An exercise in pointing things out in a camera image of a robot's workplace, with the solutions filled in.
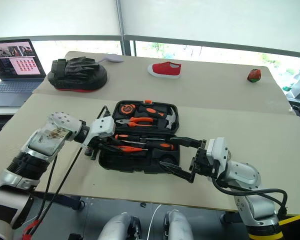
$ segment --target red shoe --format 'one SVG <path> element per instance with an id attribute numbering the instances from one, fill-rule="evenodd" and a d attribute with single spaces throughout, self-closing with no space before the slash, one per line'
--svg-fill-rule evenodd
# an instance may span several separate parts
<path id="1" fill-rule="evenodd" d="M 158 78 L 177 79 L 180 77 L 181 64 L 170 61 L 163 63 L 150 64 L 148 72 Z"/>

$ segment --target pliers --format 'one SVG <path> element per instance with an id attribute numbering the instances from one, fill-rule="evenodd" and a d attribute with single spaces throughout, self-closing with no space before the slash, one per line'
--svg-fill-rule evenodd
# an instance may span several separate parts
<path id="1" fill-rule="evenodd" d="M 152 124 L 137 124 L 138 122 L 153 123 L 154 119 L 151 117 L 131 117 L 130 119 L 119 119 L 115 121 L 119 124 L 128 124 L 129 127 L 151 127 Z"/>

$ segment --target table surface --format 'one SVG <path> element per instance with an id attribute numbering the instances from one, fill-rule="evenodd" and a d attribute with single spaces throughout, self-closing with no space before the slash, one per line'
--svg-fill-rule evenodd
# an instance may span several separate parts
<path id="1" fill-rule="evenodd" d="M 45 124 L 49 113 L 64 111 L 91 123 L 103 105 L 112 111 L 115 104 L 116 101 L 103 99 L 33 94 L 0 132 L 0 171 L 10 164 L 29 136 Z M 261 173 L 264 187 L 286 190 L 288 213 L 300 214 L 299 117 L 179 105 L 178 112 L 178 136 L 207 140 L 226 137 L 232 159 L 254 165 Z M 51 192 L 57 189 L 79 147 L 76 142 L 67 142 L 59 153 Z M 195 153 L 194 148 L 181 148 L 183 169 L 188 169 Z M 45 190 L 48 175 L 42 176 L 38 191 Z M 236 210 L 233 197 L 216 190 L 204 176 L 197 175 L 190 184 L 171 174 L 105 170 L 84 154 L 80 155 L 61 193 Z"/>
<path id="2" fill-rule="evenodd" d="M 101 60 L 104 54 L 70 51 L 66 59 L 86 56 Z M 149 64 L 167 59 L 122 56 L 124 62 L 104 61 L 108 82 L 90 93 L 58 91 L 45 78 L 34 93 L 102 100 L 145 100 L 173 103 L 183 107 L 239 110 L 273 114 L 294 114 L 282 90 L 265 66 L 173 60 L 182 64 L 179 79 L 158 78 L 147 71 Z M 259 82 L 247 81 L 259 68 Z"/>

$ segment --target yellow stripe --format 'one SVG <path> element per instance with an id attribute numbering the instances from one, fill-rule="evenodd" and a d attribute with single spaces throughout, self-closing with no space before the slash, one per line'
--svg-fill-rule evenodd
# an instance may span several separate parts
<path id="1" fill-rule="evenodd" d="M 256 235 L 249 234 L 249 238 L 253 240 L 277 240 L 283 237 L 284 235 L 282 234 L 282 231 L 275 235 L 269 235 L 269 236 L 256 236 Z"/>
<path id="2" fill-rule="evenodd" d="M 297 221 L 297 220 L 299 220 L 299 219 L 300 219 L 300 215 L 294 216 L 294 217 L 290 217 L 290 218 L 288 218 L 288 219 L 281 220 L 281 221 L 279 222 L 279 225 L 285 225 L 285 224 L 288 224 L 288 223 Z"/>

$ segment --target black leather mitt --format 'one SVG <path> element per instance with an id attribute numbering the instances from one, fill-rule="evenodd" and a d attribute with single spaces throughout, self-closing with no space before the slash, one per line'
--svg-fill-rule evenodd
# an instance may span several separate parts
<path id="1" fill-rule="evenodd" d="M 103 87 L 107 82 L 107 71 L 94 59 L 82 56 L 69 61 L 54 60 L 47 77 L 58 90 L 85 93 Z"/>

